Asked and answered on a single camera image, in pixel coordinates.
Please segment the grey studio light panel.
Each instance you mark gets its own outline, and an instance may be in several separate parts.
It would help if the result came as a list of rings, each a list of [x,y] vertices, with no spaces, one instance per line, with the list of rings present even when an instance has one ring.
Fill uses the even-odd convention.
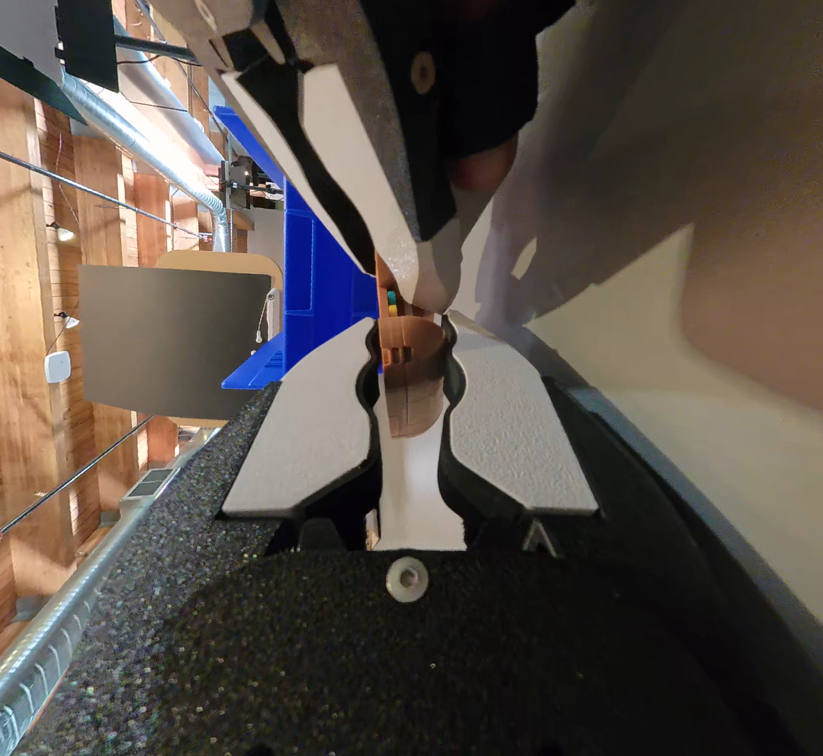
[[[112,0],[1,0],[1,78],[81,124],[66,78],[118,93]]]

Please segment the brown brick-built toy animal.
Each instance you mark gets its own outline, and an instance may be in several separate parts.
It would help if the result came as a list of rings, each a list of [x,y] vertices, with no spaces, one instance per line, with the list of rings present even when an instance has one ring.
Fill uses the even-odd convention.
[[[389,432],[392,438],[413,438],[426,432],[443,409],[445,332],[432,312],[402,298],[378,254],[375,275]]]

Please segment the white metal frame rail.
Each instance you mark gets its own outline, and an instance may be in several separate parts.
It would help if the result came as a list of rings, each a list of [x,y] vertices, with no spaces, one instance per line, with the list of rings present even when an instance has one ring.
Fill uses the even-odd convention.
[[[267,293],[260,322],[260,343],[267,343],[282,332],[282,291],[272,288]]]

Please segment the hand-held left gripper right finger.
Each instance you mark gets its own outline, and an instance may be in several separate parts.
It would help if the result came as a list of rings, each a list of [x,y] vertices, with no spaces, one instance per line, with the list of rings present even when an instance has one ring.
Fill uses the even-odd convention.
[[[442,328],[439,490],[448,506],[461,518],[594,514],[597,500],[539,371],[460,312],[446,314]]]

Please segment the silver ventilation duct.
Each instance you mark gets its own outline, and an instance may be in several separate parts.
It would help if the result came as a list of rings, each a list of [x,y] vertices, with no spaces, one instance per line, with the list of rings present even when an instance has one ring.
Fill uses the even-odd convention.
[[[120,517],[85,563],[36,614],[1,666],[1,754],[11,754],[66,673],[90,622],[100,589],[144,513],[180,473],[156,469],[120,501]]]
[[[212,248],[231,252],[232,225],[227,208],[197,175],[193,164],[185,161],[167,144],[156,143],[101,98],[86,82],[63,73],[59,87],[83,119],[135,159],[154,169],[172,186],[193,199],[212,217]]]

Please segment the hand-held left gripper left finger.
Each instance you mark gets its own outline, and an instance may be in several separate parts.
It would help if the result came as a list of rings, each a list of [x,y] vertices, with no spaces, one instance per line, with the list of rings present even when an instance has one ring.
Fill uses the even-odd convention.
[[[296,517],[379,455],[377,321],[364,318],[283,377],[226,495],[229,517]]]

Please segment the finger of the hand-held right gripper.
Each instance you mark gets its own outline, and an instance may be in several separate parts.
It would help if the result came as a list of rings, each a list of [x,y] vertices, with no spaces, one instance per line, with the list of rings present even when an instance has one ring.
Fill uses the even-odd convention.
[[[447,312],[461,282],[463,242],[492,192],[470,192],[449,184],[447,195],[456,199],[456,217],[431,240],[413,240],[338,68],[308,71],[302,95],[303,130],[364,219],[375,254],[390,270],[402,297],[425,311]]]
[[[285,177],[352,257],[373,257],[364,219],[327,171],[300,121],[300,65],[256,61],[244,71],[221,74],[227,98]]]

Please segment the black wood-edged divider panel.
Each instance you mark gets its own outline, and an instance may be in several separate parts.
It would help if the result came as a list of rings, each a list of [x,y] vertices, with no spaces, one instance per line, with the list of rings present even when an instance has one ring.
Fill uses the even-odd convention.
[[[253,390],[223,380],[258,343],[282,270],[249,253],[174,250],[155,267],[78,267],[86,401],[179,423],[232,419]]]

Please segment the black tripod stand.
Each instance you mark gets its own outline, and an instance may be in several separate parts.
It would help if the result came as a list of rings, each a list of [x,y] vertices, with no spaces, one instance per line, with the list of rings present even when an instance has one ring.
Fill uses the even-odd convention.
[[[159,56],[182,62],[188,66],[200,66],[201,63],[194,56],[194,54],[187,48],[170,44],[168,42],[159,42],[148,39],[138,39],[129,35],[116,33],[114,35],[114,45],[124,51],[131,51],[140,53],[145,56]]]

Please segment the blue plastic bin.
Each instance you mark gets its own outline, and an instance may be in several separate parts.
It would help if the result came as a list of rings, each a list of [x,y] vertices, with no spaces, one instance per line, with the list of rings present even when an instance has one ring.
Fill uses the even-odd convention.
[[[378,317],[376,279],[355,265],[240,117],[228,106],[214,113],[268,179],[284,190],[282,332],[221,383],[225,390],[258,390],[279,381],[303,357],[365,319]]]

